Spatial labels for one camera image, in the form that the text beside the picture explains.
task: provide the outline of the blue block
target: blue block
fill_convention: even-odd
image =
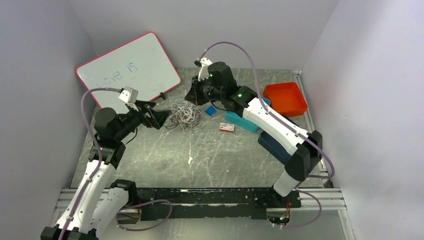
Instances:
[[[263,101],[270,105],[271,102],[265,97],[262,97]],[[259,130],[259,126],[254,124],[253,122],[246,120],[244,117],[239,117],[236,113],[227,111],[225,113],[225,119],[232,124],[235,124],[241,128],[251,131],[252,133],[256,133]]]
[[[215,109],[215,107],[210,106],[210,107],[206,108],[205,113],[209,116],[213,116],[217,113],[217,110]]]
[[[286,165],[292,157],[286,149],[284,149],[284,147],[281,146],[281,144],[266,131],[263,131],[259,135],[257,142],[284,165]]]

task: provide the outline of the tangled white cable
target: tangled white cable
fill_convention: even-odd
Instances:
[[[172,114],[166,120],[164,127],[174,129],[178,125],[185,133],[184,129],[194,128],[199,123],[201,111],[197,106],[191,103],[172,103]]]

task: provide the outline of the blue small cube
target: blue small cube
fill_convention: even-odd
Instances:
[[[206,108],[205,112],[206,112],[207,115],[212,117],[213,115],[215,115],[217,113],[217,110],[215,109],[215,107],[210,106],[210,107]]]

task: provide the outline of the teal foam block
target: teal foam block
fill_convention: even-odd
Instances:
[[[262,97],[262,99],[266,104],[268,104],[268,105],[271,104],[271,101],[268,100],[267,98]],[[235,124],[239,127],[242,127],[246,130],[251,131],[252,133],[256,133],[257,131],[259,131],[258,125],[254,124],[253,122],[251,122],[249,120],[246,120],[246,118],[244,118],[244,117],[239,117],[234,112],[227,111],[225,113],[225,119],[232,124]]]

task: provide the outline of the small red box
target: small red box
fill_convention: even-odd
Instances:
[[[263,90],[263,97],[271,101],[271,108],[287,117],[301,116],[308,109],[302,92],[295,82],[270,84]]]

